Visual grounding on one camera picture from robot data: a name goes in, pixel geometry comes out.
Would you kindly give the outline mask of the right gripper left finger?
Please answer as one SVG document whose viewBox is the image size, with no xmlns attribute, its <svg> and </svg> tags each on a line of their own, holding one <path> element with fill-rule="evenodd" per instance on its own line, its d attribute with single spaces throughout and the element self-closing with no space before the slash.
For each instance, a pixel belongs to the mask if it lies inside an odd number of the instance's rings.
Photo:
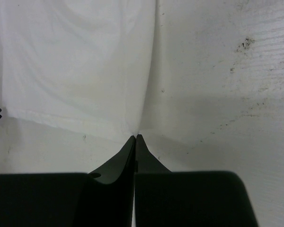
<svg viewBox="0 0 284 227">
<path fill-rule="evenodd" d="M 91 173 L 0 175 L 0 227 L 129 227 L 135 137 Z"/>
</svg>

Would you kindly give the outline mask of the white tank top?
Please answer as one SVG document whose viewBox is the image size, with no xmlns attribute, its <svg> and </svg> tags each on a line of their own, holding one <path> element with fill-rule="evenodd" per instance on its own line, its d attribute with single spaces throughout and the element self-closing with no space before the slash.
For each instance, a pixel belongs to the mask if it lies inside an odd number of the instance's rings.
<svg viewBox="0 0 284 227">
<path fill-rule="evenodd" d="M 0 0 L 10 117 L 120 140 L 137 134 L 153 0 Z"/>
</svg>

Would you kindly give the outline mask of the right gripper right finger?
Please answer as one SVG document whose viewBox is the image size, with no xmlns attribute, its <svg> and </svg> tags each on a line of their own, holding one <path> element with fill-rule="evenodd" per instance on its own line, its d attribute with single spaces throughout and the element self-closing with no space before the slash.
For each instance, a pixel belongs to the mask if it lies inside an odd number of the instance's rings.
<svg viewBox="0 0 284 227">
<path fill-rule="evenodd" d="M 138 227 L 256 227 L 242 180 L 229 171 L 171 172 L 136 138 Z"/>
</svg>

